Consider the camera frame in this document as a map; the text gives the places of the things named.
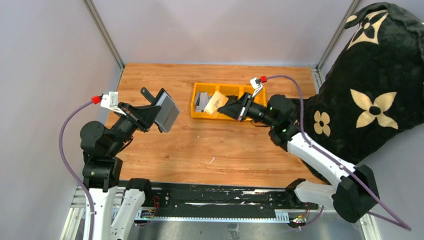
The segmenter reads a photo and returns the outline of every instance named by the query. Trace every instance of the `wood grain surface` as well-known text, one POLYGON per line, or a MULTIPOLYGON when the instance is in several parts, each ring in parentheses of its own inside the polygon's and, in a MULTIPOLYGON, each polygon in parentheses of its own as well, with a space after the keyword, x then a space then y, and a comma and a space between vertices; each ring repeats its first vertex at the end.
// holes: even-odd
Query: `wood grain surface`
MULTIPOLYGON (((118 155, 124 162, 120 178, 258 187, 285 187, 297 178, 321 183, 296 156, 271 142, 268 128, 190 116, 195 82, 248 85, 253 77, 277 74, 296 79, 305 98, 316 93, 308 67, 127 64, 118 87, 120 102, 148 105, 140 89, 146 87, 155 96, 164 88, 180 115, 169 133, 160 133, 156 126, 147 133, 136 131, 132 144, 118 155)), ((274 94, 298 97, 287 79, 270 79, 264 86, 268 99, 274 94)), ((106 126, 117 119, 109 114, 106 126)))

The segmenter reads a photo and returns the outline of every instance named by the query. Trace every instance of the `black cable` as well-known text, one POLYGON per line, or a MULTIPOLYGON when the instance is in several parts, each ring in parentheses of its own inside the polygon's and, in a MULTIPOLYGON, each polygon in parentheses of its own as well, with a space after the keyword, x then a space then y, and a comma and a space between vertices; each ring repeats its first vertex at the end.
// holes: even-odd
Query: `black cable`
POLYGON ((126 147, 128 147, 128 145, 130 145, 133 142, 134 137, 131 136, 131 138, 129 139, 129 141, 119 150, 118 153, 122 152, 126 147))
POLYGON ((269 128, 269 126, 267 126, 267 125, 257 125, 257 124, 254 124, 253 119, 252 119, 252 120, 250 120, 250 124, 252 124, 252 125, 253 125, 253 126, 255 126, 255 127, 260 127, 260 128, 269 128))

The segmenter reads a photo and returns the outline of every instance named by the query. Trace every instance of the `red connector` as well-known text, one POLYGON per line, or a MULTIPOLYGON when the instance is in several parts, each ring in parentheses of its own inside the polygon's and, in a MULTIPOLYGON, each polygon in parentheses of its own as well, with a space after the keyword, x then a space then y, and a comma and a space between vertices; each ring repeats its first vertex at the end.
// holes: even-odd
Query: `red connector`
POLYGON ((266 83, 267 82, 267 76, 261 76, 260 77, 260 82, 261 83, 266 83))
POLYGON ((102 101, 102 98, 101 98, 100 96, 93 96, 93 97, 91 98, 91 101, 92 101, 94 104, 98 104, 98 103, 100 103, 100 102, 102 101))

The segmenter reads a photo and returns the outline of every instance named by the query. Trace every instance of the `beige card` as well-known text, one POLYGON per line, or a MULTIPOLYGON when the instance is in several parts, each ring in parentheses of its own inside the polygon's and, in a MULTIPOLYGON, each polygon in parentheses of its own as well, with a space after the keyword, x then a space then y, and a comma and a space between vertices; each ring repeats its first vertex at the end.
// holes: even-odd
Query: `beige card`
POLYGON ((224 94, 220 93, 219 91, 216 91, 212 98, 207 103, 206 107, 204 108, 204 111, 212 117, 217 118, 220 114, 218 112, 218 108, 224 106, 228 101, 228 97, 226 97, 224 94))

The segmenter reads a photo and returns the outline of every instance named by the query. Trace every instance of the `white wall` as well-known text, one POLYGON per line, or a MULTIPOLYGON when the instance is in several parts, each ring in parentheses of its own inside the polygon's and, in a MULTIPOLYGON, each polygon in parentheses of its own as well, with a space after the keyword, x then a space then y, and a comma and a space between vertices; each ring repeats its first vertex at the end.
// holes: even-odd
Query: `white wall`
POLYGON ((126 63, 316 65, 351 1, 94 0, 126 63))
MULTIPOLYGON (((365 0, 357 10, 375 2, 377 1, 365 0)), ((424 21, 424 1, 392 0, 390 2, 409 10, 424 21)), ((330 70, 331 65, 356 30, 356 27, 352 27, 344 31, 328 62, 323 66, 323 76, 330 70)), ((424 199, 423 142, 424 125, 421 125, 397 135, 362 161, 374 171, 383 202, 412 227, 412 232, 408 232, 378 219, 377 225, 383 240, 418 240, 424 236, 422 227, 424 210, 421 207, 424 199)), ((389 216, 380 206, 376 206, 373 211, 389 216)))
MULTIPOLYGON (((2 0, 0 23, 0 238, 59 239, 76 189, 59 155, 60 127, 115 88, 119 71, 81 0, 2 0)), ((106 113, 90 106, 65 132, 78 173, 80 128, 106 113)))

